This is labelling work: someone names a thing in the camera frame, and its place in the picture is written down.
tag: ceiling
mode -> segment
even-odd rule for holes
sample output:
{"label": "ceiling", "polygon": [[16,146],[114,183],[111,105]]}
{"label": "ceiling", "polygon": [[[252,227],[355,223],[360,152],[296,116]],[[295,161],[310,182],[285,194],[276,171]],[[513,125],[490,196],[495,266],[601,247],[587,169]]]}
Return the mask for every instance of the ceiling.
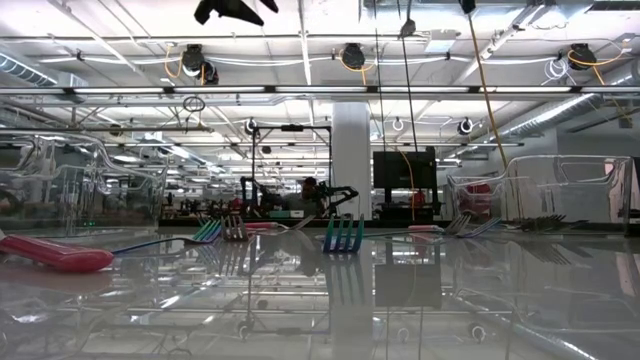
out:
{"label": "ceiling", "polygon": [[[469,22],[457,1],[442,1],[441,4],[416,1],[411,17],[417,29],[415,36],[408,37],[404,44],[397,40],[397,34],[406,20],[406,1],[401,2],[400,18],[395,1],[379,0],[377,17],[371,0],[280,1],[277,14],[259,1],[246,1],[263,18],[263,27],[227,17],[218,18],[215,12],[205,25],[200,25],[193,18],[198,4],[195,0],[72,0],[65,3],[71,10],[71,17],[55,0],[0,2],[0,13],[3,14],[0,50],[20,56],[45,74],[74,74],[87,81],[89,86],[169,86],[169,80],[175,85],[198,84],[197,79],[184,72],[170,78],[165,69],[166,65],[170,72],[178,72],[177,59],[190,43],[203,45],[203,53],[217,68],[220,86],[362,85],[363,82],[367,85],[406,85],[408,80],[411,85],[479,85],[481,82],[479,72],[475,68],[470,70],[475,63],[474,45]],[[540,19],[524,24],[520,31],[509,33],[510,24],[527,10],[524,3],[478,1],[478,10],[473,15],[478,47],[482,50],[494,44],[484,57],[488,85],[564,85],[571,81],[578,84],[593,81],[591,71],[571,69],[561,71],[557,79],[550,77],[548,68],[552,59],[559,52],[566,53],[572,43],[588,43],[597,58],[603,61],[619,56],[622,40],[628,38],[624,44],[625,53],[619,61],[601,67],[605,73],[631,59],[638,51],[640,41],[634,34],[640,34],[640,12],[586,11],[592,1],[558,0],[557,3],[559,7],[549,7],[551,10]],[[93,37],[77,20],[93,31]],[[304,29],[305,37],[300,36],[301,29]],[[505,32],[509,36],[506,41],[501,41]],[[445,59],[443,53],[425,53],[429,44],[436,44],[451,33],[455,41],[449,49],[450,59]],[[96,36],[108,45],[100,44]],[[365,57],[371,62],[371,69],[364,75],[359,71],[348,71],[338,60],[340,51],[350,42],[361,44]],[[372,63],[376,48],[382,59],[378,67]],[[136,71],[114,56],[115,53],[135,63],[132,66]],[[308,73],[304,60],[307,56],[310,64]],[[172,61],[165,64],[165,57]],[[0,72],[0,86],[28,85]],[[174,142],[211,141],[214,135],[208,133],[210,131],[194,131],[198,121],[222,135],[222,141],[233,142],[250,139],[244,136],[243,130],[249,118],[254,118],[260,125],[309,124],[311,121],[316,125],[328,125],[332,120],[332,104],[336,100],[303,98],[272,102],[273,98],[261,95],[243,98],[254,102],[238,106],[234,103],[235,95],[209,96],[207,108],[199,116],[192,115],[191,131],[165,132],[163,138]],[[108,100],[105,96],[90,99],[98,102]],[[13,100],[31,105],[44,101],[28,96]],[[539,104],[526,99],[491,101],[498,126]],[[370,99],[369,105],[372,131],[381,131],[379,122],[384,118],[384,130],[389,141],[413,138],[407,131],[411,109],[414,118],[420,115],[414,119],[418,141],[469,141],[456,131],[458,122],[465,118],[488,125],[486,104],[482,98],[413,100],[412,106],[407,99],[385,99],[382,102]],[[154,106],[101,107],[95,113],[91,112],[96,106],[76,106],[77,116],[88,115],[83,122],[88,127],[104,127],[112,123],[134,127],[184,127],[187,118],[183,112],[177,121],[172,108],[161,102]],[[176,105],[175,108],[179,110],[182,106]],[[48,106],[42,110],[67,120],[72,116],[69,106]],[[404,124],[400,131],[393,126],[396,118]],[[478,126],[474,135],[486,133],[488,129],[489,126]],[[109,141],[132,140],[129,134],[124,137],[126,139],[109,138]],[[276,132],[269,136],[274,141],[291,138],[289,134]],[[316,139],[312,133],[297,134],[294,138],[297,141]],[[301,147],[297,152],[277,149],[271,156],[326,156],[326,147],[320,145],[324,144]],[[202,159],[220,165],[229,165],[232,158],[241,156],[220,146],[185,147]]]}

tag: white column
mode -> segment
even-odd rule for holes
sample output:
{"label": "white column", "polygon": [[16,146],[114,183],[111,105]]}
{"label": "white column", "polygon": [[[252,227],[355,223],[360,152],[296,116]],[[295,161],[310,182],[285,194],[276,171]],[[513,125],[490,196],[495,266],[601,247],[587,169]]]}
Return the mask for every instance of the white column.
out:
{"label": "white column", "polygon": [[351,186],[358,197],[338,207],[340,214],[371,220],[371,150],[367,103],[333,104],[333,186]]}

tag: clear plastic tray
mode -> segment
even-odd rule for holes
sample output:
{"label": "clear plastic tray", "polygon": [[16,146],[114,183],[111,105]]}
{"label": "clear plastic tray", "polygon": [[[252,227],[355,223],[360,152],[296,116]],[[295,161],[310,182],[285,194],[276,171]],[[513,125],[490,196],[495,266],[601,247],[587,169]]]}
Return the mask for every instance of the clear plastic tray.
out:
{"label": "clear plastic tray", "polygon": [[629,222],[632,159],[526,156],[495,178],[448,177],[454,215],[521,223],[547,216],[563,222]]}
{"label": "clear plastic tray", "polygon": [[0,130],[0,228],[50,237],[156,229],[165,177],[113,164],[94,137]]}

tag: glossy table surface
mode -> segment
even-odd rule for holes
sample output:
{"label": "glossy table surface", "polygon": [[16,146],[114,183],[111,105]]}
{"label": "glossy table surface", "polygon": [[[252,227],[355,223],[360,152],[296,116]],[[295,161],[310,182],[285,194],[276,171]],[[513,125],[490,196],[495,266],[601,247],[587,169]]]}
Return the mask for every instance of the glossy table surface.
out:
{"label": "glossy table surface", "polygon": [[353,255],[322,254],[322,233],[171,241],[88,275],[0,257],[0,359],[640,358],[640,257],[620,237],[379,237]]}

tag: transparent plastic container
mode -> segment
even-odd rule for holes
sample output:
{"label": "transparent plastic container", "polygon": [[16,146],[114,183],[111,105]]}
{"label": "transparent plastic container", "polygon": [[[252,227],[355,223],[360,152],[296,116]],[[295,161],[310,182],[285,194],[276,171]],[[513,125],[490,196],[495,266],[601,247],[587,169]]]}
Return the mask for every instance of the transparent plastic container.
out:
{"label": "transparent plastic container", "polygon": [[0,130],[0,228],[52,238],[155,230],[165,178],[113,164],[94,137]]}
{"label": "transparent plastic container", "polygon": [[555,215],[563,222],[626,225],[632,169],[630,157],[526,156],[511,160],[498,177],[449,176],[448,183],[455,215],[514,223]]}

